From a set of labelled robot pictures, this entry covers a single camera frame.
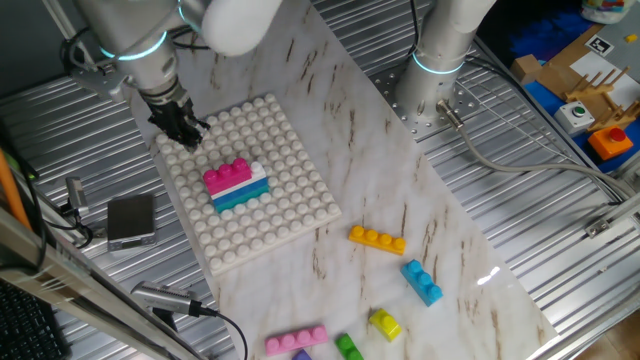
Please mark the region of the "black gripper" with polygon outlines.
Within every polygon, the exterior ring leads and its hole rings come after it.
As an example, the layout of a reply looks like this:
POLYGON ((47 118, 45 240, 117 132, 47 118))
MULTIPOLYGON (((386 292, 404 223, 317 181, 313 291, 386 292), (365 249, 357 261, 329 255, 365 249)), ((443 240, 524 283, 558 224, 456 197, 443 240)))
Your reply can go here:
POLYGON ((188 94, 171 99, 145 95, 144 100, 151 110, 148 121, 161 129, 176 148, 186 151, 198 148, 210 125, 195 117, 188 94))

